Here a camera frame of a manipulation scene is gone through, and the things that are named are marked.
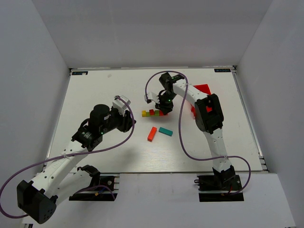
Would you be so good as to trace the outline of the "short red wood block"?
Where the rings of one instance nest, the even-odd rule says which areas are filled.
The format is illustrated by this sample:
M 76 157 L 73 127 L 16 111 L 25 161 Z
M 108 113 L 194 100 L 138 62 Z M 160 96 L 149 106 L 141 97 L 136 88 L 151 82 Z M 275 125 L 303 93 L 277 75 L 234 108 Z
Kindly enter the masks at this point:
M 159 111 L 159 116 L 167 116 L 168 114 L 164 114 L 161 110 Z

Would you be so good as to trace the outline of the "small red wood cube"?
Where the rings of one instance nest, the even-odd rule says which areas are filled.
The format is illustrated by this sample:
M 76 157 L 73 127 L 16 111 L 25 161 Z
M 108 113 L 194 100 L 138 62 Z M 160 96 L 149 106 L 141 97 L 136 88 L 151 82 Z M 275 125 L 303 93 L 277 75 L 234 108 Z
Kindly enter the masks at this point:
M 153 109 L 150 109 L 149 110 L 149 114 L 150 114 L 150 116 L 154 116 L 155 115 L 155 111 Z

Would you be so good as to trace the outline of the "yellow wood cube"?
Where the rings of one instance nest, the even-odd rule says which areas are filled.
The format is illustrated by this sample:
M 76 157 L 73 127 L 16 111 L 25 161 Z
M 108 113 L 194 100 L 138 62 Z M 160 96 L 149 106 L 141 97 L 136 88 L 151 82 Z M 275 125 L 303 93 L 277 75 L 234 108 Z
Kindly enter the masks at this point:
M 146 117 L 147 115 L 146 115 L 146 111 L 145 110 L 143 110 L 142 111 L 142 117 Z

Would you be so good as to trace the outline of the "teal long wood block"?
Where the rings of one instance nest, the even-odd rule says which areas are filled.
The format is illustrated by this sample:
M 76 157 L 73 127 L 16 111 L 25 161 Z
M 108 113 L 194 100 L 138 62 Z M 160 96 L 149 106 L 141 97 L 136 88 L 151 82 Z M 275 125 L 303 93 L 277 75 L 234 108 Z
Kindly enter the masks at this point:
M 159 132 L 164 134 L 164 135 L 167 135 L 167 136 L 172 136 L 173 135 L 173 131 L 168 130 L 168 129 L 163 128 L 163 127 L 159 128 Z

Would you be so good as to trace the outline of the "red plastic bin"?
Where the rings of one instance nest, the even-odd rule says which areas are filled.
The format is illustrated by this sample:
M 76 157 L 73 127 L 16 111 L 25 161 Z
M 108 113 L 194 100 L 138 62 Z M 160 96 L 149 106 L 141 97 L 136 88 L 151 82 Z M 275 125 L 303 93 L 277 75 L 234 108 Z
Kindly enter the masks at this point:
M 211 95 L 211 91 L 208 84 L 194 85 L 193 87 L 200 91 L 200 97 L 199 97 L 200 99 L 206 98 L 207 95 Z M 193 118 L 195 119 L 196 110 L 194 105 L 192 104 L 190 105 L 190 111 L 193 115 Z

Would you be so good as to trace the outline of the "small green wood cube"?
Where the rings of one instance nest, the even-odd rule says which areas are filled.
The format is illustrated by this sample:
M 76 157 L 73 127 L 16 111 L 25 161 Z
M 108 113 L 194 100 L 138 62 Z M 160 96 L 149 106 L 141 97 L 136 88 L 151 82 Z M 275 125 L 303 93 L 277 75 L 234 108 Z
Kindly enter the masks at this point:
M 155 114 L 154 114 L 155 116 L 160 116 L 160 112 L 159 112 L 159 110 L 155 110 Z

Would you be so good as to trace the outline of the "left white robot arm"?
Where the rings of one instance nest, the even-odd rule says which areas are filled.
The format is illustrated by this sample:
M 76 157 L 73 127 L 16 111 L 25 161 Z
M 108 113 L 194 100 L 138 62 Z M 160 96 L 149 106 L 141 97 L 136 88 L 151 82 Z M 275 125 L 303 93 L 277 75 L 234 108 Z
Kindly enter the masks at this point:
M 116 99 L 112 107 L 94 106 L 61 155 L 52 159 L 50 165 L 30 181 L 23 180 L 18 184 L 18 207 L 43 224 L 63 200 L 78 190 L 103 187 L 97 168 L 91 165 L 79 167 L 78 163 L 102 142 L 106 133 L 115 129 L 131 133 L 135 123 L 129 102 Z

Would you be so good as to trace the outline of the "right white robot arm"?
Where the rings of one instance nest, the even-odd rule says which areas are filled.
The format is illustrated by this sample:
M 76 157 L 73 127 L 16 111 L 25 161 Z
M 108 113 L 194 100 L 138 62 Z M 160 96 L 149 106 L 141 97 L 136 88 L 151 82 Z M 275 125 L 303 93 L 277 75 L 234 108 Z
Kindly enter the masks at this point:
M 155 108 L 164 115 L 172 112 L 173 99 L 179 95 L 189 102 L 195 110 L 195 123 L 208 142 L 213 160 L 212 170 L 214 182 L 219 189 L 227 187 L 235 177 L 235 170 L 227 157 L 227 151 L 223 140 L 222 127 L 224 115 L 216 94 L 207 94 L 186 82 L 185 76 L 177 74 L 171 76 L 163 72 L 159 78 L 163 90 L 159 92 L 155 102 Z

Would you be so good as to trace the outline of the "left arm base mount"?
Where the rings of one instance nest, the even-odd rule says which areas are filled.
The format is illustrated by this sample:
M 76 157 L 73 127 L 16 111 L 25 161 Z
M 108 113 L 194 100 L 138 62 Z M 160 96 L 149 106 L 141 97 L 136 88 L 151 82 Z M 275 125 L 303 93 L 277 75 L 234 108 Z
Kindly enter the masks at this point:
M 102 174 L 91 165 L 78 167 L 77 172 L 89 175 L 89 185 L 69 197 L 69 201 L 115 201 L 119 190 L 119 174 Z

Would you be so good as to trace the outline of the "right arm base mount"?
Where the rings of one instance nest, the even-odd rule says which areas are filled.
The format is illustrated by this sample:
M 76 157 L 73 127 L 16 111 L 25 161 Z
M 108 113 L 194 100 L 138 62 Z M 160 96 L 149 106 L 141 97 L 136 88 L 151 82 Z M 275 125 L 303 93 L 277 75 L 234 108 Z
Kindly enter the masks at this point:
M 221 185 L 214 175 L 200 175 L 194 180 L 198 186 L 200 202 L 241 202 L 244 201 L 239 175 Z

